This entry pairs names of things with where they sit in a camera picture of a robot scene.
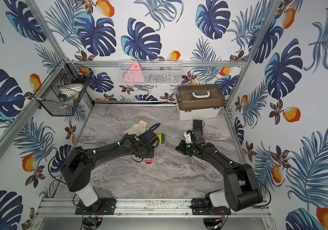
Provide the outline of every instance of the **box handle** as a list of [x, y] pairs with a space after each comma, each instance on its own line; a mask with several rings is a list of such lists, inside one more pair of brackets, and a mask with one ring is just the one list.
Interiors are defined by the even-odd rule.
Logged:
[[192, 92], [192, 95], [195, 98], [208, 98], [210, 96], [210, 91], [207, 91], [207, 94], [206, 95], [196, 95], [194, 92]]

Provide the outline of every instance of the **white wire basket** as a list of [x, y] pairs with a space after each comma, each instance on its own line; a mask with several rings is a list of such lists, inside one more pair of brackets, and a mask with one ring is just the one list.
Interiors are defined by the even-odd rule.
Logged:
[[[129, 70], [138, 61], [141, 70]], [[176, 85], [182, 82], [181, 60], [121, 60], [119, 70], [127, 85]]]

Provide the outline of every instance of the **brown storage box lid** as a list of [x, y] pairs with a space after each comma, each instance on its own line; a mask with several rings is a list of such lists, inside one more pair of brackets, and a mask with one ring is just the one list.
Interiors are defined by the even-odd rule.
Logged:
[[177, 101], [182, 111], [220, 108], [225, 96], [217, 84], [186, 85], [178, 88]]

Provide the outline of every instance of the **mounting plate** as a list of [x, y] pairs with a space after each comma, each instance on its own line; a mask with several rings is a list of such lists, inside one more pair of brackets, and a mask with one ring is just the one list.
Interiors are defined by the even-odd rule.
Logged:
[[115, 205], [116, 200], [114, 198], [99, 198], [99, 200], [90, 207], [86, 207], [80, 200], [74, 214], [91, 215], [96, 213], [96, 215], [114, 215]]
[[192, 199], [191, 201], [192, 203], [192, 207], [198, 208], [198, 209], [203, 209], [203, 210], [197, 210], [197, 209], [192, 209], [192, 214], [193, 215], [203, 215], [203, 216], [207, 216], [207, 215], [223, 215], [223, 213], [221, 212], [221, 208], [225, 211], [225, 215], [227, 215], [227, 208], [226, 207], [219, 207], [218, 209], [216, 209], [216, 213], [215, 214], [211, 214], [207, 211], [206, 205], [205, 205], [205, 199], [203, 198], [196, 198], [196, 199]]

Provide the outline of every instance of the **wallpaper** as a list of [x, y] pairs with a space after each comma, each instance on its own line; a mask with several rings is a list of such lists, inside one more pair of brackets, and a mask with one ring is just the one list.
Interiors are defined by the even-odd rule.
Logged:
[[15, 118], [58, 59], [27, 6], [0, 0], [0, 127]]
[[233, 93], [228, 114], [277, 229], [328, 230], [328, 1], [283, 0]]
[[[57, 63], [26, 4], [0, 0], [0, 136]], [[0, 159], [0, 230], [30, 228], [89, 112], [85, 103], [72, 117], [51, 117], [39, 108], [15, 137]]]
[[51, 197], [58, 185], [52, 176], [59, 176], [89, 112], [83, 102], [72, 117], [51, 117], [42, 108], [16, 136], [0, 159], [0, 230], [31, 227], [42, 198]]
[[[184, 68], [180, 85], [217, 83], [227, 98], [270, 0], [38, 1], [70, 60], [235, 61], [234, 67]], [[95, 68], [88, 93], [100, 100], [175, 101], [180, 85], [125, 85], [117, 68]]]

